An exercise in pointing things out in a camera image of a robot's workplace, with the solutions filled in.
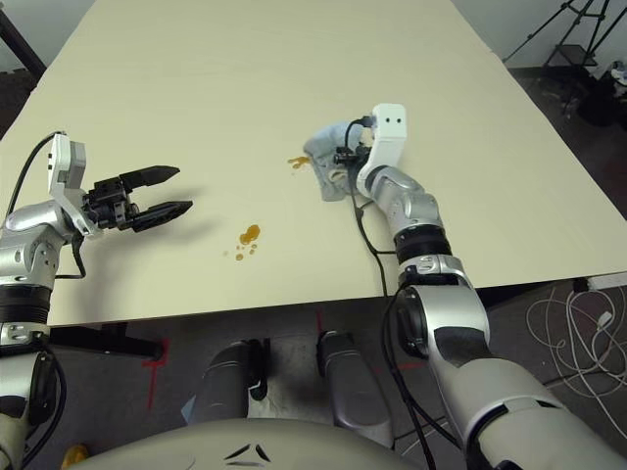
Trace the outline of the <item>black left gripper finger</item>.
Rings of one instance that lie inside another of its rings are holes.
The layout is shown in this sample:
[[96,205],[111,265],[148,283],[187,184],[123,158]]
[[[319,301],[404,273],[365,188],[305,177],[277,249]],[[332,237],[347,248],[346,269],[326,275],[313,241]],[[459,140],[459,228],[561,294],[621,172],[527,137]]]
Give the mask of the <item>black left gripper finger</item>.
[[192,201],[176,201],[150,207],[133,217],[130,228],[133,231],[144,231],[166,224],[185,214],[192,206]]
[[179,172],[180,169],[175,166],[153,165],[123,173],[120,175],[120,180],[125,189],[135,189],[161,184]]

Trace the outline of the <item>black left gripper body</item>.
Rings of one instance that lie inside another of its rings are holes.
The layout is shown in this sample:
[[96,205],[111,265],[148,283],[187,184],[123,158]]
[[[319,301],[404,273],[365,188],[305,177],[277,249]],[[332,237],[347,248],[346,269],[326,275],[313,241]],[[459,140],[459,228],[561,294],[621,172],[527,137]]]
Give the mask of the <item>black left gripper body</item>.
[[83,197],[82,210],[98,228],[128,229],[137,214],[130,192],[120,176],[97,181]]

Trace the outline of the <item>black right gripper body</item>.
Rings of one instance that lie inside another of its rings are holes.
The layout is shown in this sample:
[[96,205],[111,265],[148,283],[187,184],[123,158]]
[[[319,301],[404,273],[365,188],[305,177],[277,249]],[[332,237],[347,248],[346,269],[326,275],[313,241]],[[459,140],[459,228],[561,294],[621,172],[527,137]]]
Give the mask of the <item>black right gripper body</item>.
[[333,162],[341,166],[362,166],[367,162],[367,148],[357,146],[352,150],[349,147],[337,147]]

